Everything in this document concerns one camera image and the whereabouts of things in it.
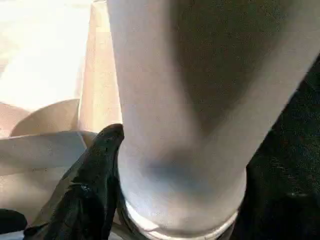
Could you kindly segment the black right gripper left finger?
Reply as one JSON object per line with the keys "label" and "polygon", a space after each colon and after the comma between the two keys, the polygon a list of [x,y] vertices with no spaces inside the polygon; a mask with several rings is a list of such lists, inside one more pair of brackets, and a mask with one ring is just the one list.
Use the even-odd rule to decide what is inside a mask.
{"label": "black right gripper left finger", "polygon": [[117,156],[123,126],[105,127],[63,175],[23,232],[26,240],[107,240],[117,208]]}

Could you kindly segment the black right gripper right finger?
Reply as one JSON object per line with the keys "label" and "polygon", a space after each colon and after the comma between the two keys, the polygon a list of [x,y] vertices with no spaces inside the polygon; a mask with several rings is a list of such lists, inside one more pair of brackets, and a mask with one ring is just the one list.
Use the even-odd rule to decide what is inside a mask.
{"label": "black right gripper right finger", "polygon": [[233,240],[318,240],[320,206],[292,168],[258,156],[246,167],[247,188]]}

